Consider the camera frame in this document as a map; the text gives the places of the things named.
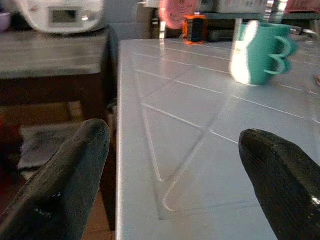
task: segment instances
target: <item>rice cooker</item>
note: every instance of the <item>rice cooker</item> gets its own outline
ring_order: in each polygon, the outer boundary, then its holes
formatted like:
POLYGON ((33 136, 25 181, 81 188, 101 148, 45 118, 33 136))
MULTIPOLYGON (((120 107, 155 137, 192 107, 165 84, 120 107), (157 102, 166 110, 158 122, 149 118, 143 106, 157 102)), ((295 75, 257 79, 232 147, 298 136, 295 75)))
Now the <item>rice cooker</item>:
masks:
POLYGON ((15 0, 28 24, 41 32, 76 34, 105 27, 105 0, 15 0))

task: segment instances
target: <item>mug handle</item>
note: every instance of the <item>mug handle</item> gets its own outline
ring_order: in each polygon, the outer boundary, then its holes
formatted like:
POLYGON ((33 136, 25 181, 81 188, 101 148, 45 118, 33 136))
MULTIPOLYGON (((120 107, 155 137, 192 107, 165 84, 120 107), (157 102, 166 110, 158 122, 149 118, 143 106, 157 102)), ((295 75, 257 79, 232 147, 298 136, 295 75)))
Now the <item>mug handle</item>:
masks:
POLYGON ((264 70, 264 71, 267 74, 280 75, 280 74, 289 72, 289 70, 291 69, 291 64, 286 59, 286 57, 293 55, 297 51, 297 45, 294 41, 292 41, 289 38, 285 38, 282 36, 275 36, 274 38, 282 42, 284 45, 284 51, 282 53, 269 55, 270 58, 277 61, 278 65, 280 66, 280 70, 279 71, 264 70))

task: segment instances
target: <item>white wall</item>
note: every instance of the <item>white wall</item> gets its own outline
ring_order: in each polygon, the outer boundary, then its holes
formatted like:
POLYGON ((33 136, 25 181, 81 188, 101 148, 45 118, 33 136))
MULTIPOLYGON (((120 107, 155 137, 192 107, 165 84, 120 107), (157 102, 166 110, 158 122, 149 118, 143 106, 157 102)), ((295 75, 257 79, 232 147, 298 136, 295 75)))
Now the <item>white wall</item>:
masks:
POLYGON ((150 8, 138 5, 143 0, 105 0, 106 23, 116 31, 119 40, 151 37, 150 8))

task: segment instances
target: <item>orange object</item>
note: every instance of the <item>orange object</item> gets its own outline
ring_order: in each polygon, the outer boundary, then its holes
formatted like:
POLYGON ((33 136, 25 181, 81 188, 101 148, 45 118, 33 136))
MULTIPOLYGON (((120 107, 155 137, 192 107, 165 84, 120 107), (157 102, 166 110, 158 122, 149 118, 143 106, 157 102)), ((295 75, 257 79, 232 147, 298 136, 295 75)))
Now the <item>orange object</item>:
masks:
POLYGON ((205 15, 186 15, 183 35, 187 44, 203 44, 206 40, 208 22, 205 15))

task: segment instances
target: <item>white bunny figure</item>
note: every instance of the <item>white bunny figure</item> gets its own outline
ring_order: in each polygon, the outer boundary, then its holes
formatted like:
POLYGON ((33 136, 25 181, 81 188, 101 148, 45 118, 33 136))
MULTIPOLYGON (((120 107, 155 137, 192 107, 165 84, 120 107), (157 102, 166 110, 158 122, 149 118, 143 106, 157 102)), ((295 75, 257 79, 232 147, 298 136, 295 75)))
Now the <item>white bunny figure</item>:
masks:
POLYGON ((258 21, 250 21, 245 29, 243 40, 237 40, 233 47, 229 70, 234 80, 250 85, 251 74, 248 65, 248 46, 256 37, 258 28, 258 21))

